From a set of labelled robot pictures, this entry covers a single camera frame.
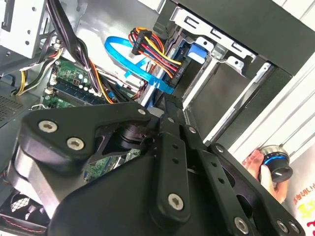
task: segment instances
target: hand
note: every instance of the hand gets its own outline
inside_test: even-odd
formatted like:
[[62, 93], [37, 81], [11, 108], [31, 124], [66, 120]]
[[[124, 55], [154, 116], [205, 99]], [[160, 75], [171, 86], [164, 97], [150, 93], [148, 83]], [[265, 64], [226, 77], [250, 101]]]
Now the hand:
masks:
[[271, 180], [271, 173], [267, 166], [261, 165], [264, 156], [258, 151], [255, 150], [249, 157], [243, 161], [243, 166], [246, 170], [258, 180], [259, 174], [259, 167], [261, 173], [261, 185], [267, 189], [267, 191], [279, 202], [282, 203], [286, 198], [287, 187], [288, 187], [288, 180], [282, 183], [278, 183], [276, 188], [274, 188], [272, 180]]

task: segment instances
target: mounting hole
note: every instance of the mounting hole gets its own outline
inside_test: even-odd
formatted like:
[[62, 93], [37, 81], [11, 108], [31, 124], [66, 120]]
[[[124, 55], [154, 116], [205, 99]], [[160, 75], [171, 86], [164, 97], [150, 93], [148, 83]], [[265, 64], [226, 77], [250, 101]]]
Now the mounting hole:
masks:
[[224, 184], [224, 180], [221, 178], [218, 178], [218, 180], [220, 181], [221, 184]]
[[178, 163], [179, 163], [179, 161], [178, 161], [177, 158], [173, 158], [172, 160], [173, 160], [173, 162], [174, 162], [175, 164], [178, 164]]

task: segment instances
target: red wire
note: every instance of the red wire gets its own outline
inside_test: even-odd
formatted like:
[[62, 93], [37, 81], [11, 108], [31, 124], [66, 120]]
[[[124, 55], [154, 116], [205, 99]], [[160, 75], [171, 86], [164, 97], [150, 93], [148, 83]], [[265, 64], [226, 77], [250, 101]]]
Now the red wire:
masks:
[[[128, 39], [129, 39], [130, 43], [133, 45], [132, 40], [131, 40], [131, 35], [128, 35]], [[159, 62], [161, 62], [163, 65], [165, 65], [165, 66], [171, 68], [171, 69], [174, 70], [175, 72], [177, 71], [177, 68], [176, 68], [176, 67], [173, 67], [172, 65], [167, 64], [167, 62], [165, 62], [163, 59], [161, 59], [155, 52], [153, 52], [153, 51], [152, 51], [149, 47], [147, 47], [145, 44], [142, 44], [142, 46], [143, 46], [146, 50], [148, 50], [152, 55], [154, 55], [154, 57], [155, 57]]]
[[157, 40], [157, 43], [159, 44], [160, 48], [163, 48], [163, 44], [161, 42], [161, 40], [153, 33], [152, 36]]
[[23, 227], [23, 226], [20, 226], [20, 225], [18, 225], [18, 224], [15, 224], [15, 223], [9, 221], [7, 218], [5, 218], [5, 217], [3, 217], [3, 216], [2, 216], [2, 219], [5, 220], [5, 221], [6, 221], [7, 223], [9, 223], [10, 225], [19, 227], [19, 228], [22, 229], [22, 230], [26, 230], [26, 231], [33, 232], [33, 233], [43, 233], [43, 232], [45, 232], [44, 230], [31, 230], [31, 229], [25, 228], [25, 227]]
[[144, 47], [147, 51], [149, 51], [159, 62], [163, 63], [163, 65], [171, 68], [175, 72], [177, 71], [177, 68], [171, 66], [170, 64], [167, 64], [164, 60], [162, 60], [155, 52], [153, 52], [150, 48], [148, 48], [145, 44], [142, 44], [142, 47]]

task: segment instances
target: bolt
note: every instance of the bolt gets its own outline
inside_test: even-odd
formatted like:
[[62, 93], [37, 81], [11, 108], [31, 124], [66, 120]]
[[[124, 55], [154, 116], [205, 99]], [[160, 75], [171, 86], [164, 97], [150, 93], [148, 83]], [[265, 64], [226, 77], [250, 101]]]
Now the bolt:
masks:
[[292, 221], [289, 221], [289, 223], [290, 223], [290, 226], [294, 229], [294, 231], [299, 234], [300, 233], [299, 228]]
[[190, 130], [190, 132], [193, 133], [193, 134], [197, 133], [197, 131], [196, 131], [194, 128], [192, 128], [192, 127], [189, 127], [189, 130]]
[[167, 118], [170, 122], [172, 122], [172, 123], [175, 123], [175, 121], [171, 118], [171, 117], [169, 117], [169, 118]]
[[79, 151], [84, 148], [84, 142], [81, 139], [75, 137], [69, 138], [67, 140], [67, 145], [70, 149], [75, 151]]
[[142, 114], [142, 115], [145, 115], [145, 114], [146, 114], [146, 112], [143, 111], [143, 110], [141, 110], [141, 109], [138, 109], [138, 112], [139, 112], [140, 114]]
[[168, 203], [175, 210], [182, 210], [184, 208], [183, 199], [181, 199], [181, 197], [175, 193], [171, 193], [170, 195], [168, 195]]
[[282, 229], [283, 232], [285, 233], [289, 232], [289, 230], [281, 220], [277, 220], [277, 224], [279, 225], [280, 229]]
[[248, 226], [242, 218], [235, 217], [234, 223], [238, 230], [241, 231], [243, 234], [247, 235], [249, 233]]
[[38, 124], [38, 128], [43, 132], [53, 133], [58, 129], [58, 126], [50, 120], [43, 120]]
[[218, 150], [219, 152], [221, 152], [221, 153], [224, 152], [223, 148], [221, 148], [219, 145], [216, 145], [216, 148], [217, 148], [217, 150]]

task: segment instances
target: black cable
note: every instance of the black cable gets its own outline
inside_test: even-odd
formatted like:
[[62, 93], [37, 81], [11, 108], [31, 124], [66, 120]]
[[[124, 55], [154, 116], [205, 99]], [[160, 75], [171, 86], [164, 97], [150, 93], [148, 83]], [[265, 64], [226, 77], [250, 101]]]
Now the black cable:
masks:
[[[26, 71], [24, 71], [24, 73], [25, 73], [25, 82], [26, 82], [26, 79], [28, 78], [29, 72], [26, 70]], [[20, 90], [21, 86], [19, 88], [15, 88], [14, 90], [12, 90], [11, 94], [13, 93], [13, 95], [16, 95], [18, 93], [18, 91]]]
[[31, 88], [32, 86], [36, 85], [38, 83], [38, 81], [40, 80], [40, 78], [42, 77], [42, 75], [44, 74], [45, 68], [48, 66], [49, 63], [52, 62], [52, 60], [54, 59], [49, 59], [47, 61], [44, 62], [38, 76], [36, 77], [35, 80], [33, 80], [31, 83], [29, 83], [28, 85], [25, 86], [24, 90], [27, 90], [29, 88]]
[[75, 61], [84, 68], [86, 65], [84, 65], [78, 55], [78, 39], [73, 32], [72, 26], [62, 8], [62, 5], [58, 0], [47, 0], [47, 10], [57, 35], [61, 38], [66, 49]]
[[53, 38], [54, 36], [54, 33], [55, 33], [55, 30], [51, 31], [48, 35], [47, 35], [47, 38], [43, 44], [43, 48], [41, 49], [41, 52], [40, 52], [40, 55], [39, 55], [39, 59], [37, 61], [36, 64], [41, 64], [45, 57], [46, 57], [46, 54], [47, 54], [47, 51], [50, 47], [50, 43], [51, 43], [51, 39]]
[[100, 74], [99, 77], [102, 83], [105, 85], [105, 87], [114, 94], [118, 102], [132, 102], [133, 101], [126, 94], [124, 94], [123, 92], [120, 92], [119, 89], [116, 87], [116, 85], [110, 83], [104, 75]]
[[[138, 37], [138, 33], [135, 31], [135, 29], [133, 29], [133, 30], [130, 32], [131, 39], [132, 39], [133, 43], [135, 43], [135, 42], [136, 42], [136, 39], [134, 38], [133, 33], [135, 33], [137, 37]], [[154, 49], [146, 40], [144, 40], [143, 44], [146, 45], [151, 51], [155, 52], [159, 59], [161, 59], [161, 60], [164, 61], [165, 63], [168, 63], [168, 64], [170, 64], [170, 65], [172, 65], [172, 66], [174, 66], [174, 67], [176, 67], [176, 68], [179, 68], [179, 65], [178, 65], [178, 64], [175, 64], [175, 63], [169, 61], [168, 59], [162, 57], [162, 56], [156, 51], [156, 49]], [[157, 58], [155, 55], [152, 55], [152, 54], [151, 54], [149, 51], [147, 51], [147, 50], [145, 50], [144, 52], [147, 53], [147, 54], [150, 54], [153, 58]]]

